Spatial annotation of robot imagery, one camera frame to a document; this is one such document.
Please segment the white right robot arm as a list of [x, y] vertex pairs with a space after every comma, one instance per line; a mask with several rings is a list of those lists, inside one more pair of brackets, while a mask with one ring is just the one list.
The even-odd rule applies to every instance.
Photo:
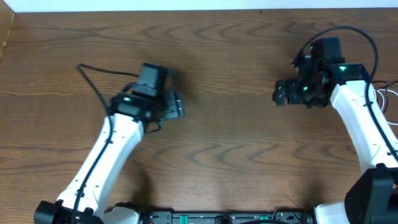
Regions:
[[305, 223], [397, 223], [397, 138], [368, 85], [360, 63], [347, 63], [336, 37], [310, 44], [310, 55], [292, 63], [298, 78], [279, 80], [272, 95], [277, 106], [337, 110], [358, 156], [361, 177], [341, 202], [317, 205]]

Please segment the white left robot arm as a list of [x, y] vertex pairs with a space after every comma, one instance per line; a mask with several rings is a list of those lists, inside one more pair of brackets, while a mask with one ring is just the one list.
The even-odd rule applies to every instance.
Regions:
[[127, 205], [107, 211], [111, 190], [133, 149], [148, 133], [169, 119], [184, 116], [176, 91], [177, 73], [144, 63], [137, 82], [103, 103], [106, 117], [101, 132], [80, 170], [54, 203], [42, 201], [35, 223], [144, 223], [146, 217]]

